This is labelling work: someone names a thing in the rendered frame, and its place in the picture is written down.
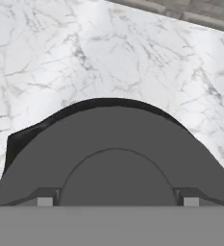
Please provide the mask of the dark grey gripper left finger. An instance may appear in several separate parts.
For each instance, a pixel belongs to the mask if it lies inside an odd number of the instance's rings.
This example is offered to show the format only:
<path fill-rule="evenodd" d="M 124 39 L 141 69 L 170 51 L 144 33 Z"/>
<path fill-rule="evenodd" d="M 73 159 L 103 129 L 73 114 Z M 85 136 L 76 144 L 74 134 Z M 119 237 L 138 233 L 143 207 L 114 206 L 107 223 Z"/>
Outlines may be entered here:
<path fill-rule="evenodd" d="M 7 203 L 6 207 L 54 207 L 59 203 L 61 191 L 59 187 L 40 187 L 27 197 Z"/>

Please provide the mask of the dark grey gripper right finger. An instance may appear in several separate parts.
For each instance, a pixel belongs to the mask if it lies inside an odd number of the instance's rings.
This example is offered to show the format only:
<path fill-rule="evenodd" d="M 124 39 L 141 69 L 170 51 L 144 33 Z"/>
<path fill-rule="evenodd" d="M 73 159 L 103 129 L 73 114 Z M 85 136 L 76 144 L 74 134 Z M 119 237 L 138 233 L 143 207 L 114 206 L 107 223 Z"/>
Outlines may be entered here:
<path fill-rule="evenodd" d="M 223 206 L 224 201 L 209 197 L 196 187 L 175 187 L 177 205 L 182 207 L 214 207 Z"/>

